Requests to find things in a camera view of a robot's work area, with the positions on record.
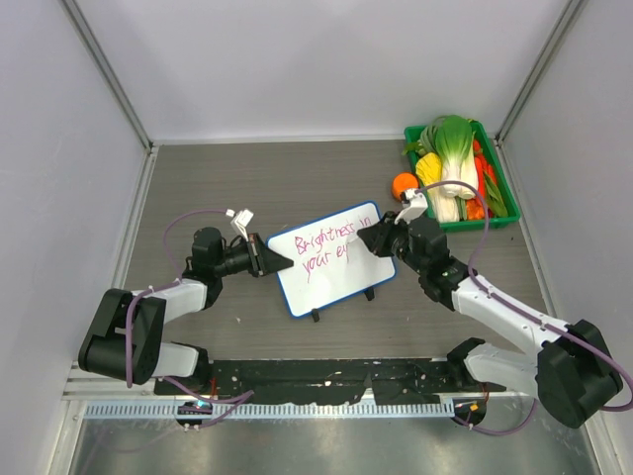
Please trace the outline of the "white marker magenta cap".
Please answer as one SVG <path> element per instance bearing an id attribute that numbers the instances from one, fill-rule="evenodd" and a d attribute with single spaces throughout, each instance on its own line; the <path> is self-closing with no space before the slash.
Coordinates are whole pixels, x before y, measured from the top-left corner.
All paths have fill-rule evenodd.
<path id="1" fill-rule="evenodd" d="M 358 230 L 353 234 L 350 235 L 347 239 L 346 242 L 347 243 L 353 243 L 356 241 L 362 242 L 362 240 L 357 236 L 357 232 L 363 228 L 367 228 L 370 226 L 373 226 L 379 222 L 386 222 L 386 223 L 390 223 L 393 226 L 396 224 L 395 223 L 395 218 L 397 216 L 397 213 L 394 211 L 388 211 L 385 214 L 383 214 L 382 216 L 379 216 L 377 220 L 371 220 L 370 218 L 364 218 L 360 224 L 358 225 Z"/>

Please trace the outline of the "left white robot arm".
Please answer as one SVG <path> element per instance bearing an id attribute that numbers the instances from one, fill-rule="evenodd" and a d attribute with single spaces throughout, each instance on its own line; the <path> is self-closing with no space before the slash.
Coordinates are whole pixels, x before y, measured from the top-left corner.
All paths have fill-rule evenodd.
<path id="1" fill-rule="evenodd" d="M 165 342 L 165 325 L 211 308 L 228 276 L 246 272 L 258 278 L 293 265 L 259 234 L 227 243 L 218 229 L 199 229 L 185 269 L 173 282 L 142 291 L 105 292 L 79 349 L 78 365 L 129 386 L 172 378 L 188 394 L 201 394 L 211 381 L 208 352 L 191 344 Z"/>

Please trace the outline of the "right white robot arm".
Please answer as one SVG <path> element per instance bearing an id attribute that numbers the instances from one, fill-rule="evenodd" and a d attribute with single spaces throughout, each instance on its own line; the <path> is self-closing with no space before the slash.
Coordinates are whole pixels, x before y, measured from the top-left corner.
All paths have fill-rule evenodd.
<path id="1" fill-rule="evenodd" d="M 446 367 L 455 389 L 497 384 L 532 397 L 560 424 L 579 428 L 599 411 L 615 411 L 611 400 L 631 387 L 631 376 L 611 357 L 595 325 L 569 324 L 501 292 L 471 263 L 451 255 L 435 220 L 406 221 L 388 212 L 357 235 L 375 256 L 395 257 L 410 268 L 429 299 L 516 346 L 505 351 L 471 338 L 456 347 Z"/>

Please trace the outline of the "blue framed whiteboard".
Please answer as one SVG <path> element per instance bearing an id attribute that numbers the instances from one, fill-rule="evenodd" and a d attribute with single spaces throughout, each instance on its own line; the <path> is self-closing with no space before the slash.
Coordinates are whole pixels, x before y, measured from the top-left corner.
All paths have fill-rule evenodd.
<path id="1" fill-rule="evenodd" d="M 377 220 L 379 208 L 366 201 L 270 237 L 267 246 L 294 261 L 277 273 L 290 315 L 302 318 L 397 274 L 390 257 L 377 257 L 363 242 L 347 243 L 364 218 Z"/>

